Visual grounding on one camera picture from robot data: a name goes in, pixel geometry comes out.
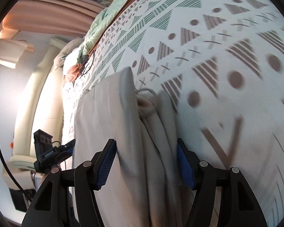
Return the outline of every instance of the bed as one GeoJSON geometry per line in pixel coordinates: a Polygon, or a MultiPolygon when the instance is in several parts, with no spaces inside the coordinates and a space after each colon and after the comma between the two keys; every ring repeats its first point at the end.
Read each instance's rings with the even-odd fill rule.
{"type": "MultiPolygon", "coordinates": [[[[276,226],[284,216],[279,10],[270,0],[129,0],[112,17],[102,32],[89,31],[99,36],[87,37],[88,47],[66,58],[77,63],[82,48],[90,55],[85,74],[63,87],[62,143],[74,138],[85,90],[130,66],[136,90],[168,93],[178,137],[191,151],[215,167],[241,169],[268,226],[276,226]]],[[[214,208],[212,226],[219,199],[214,208]]]]}

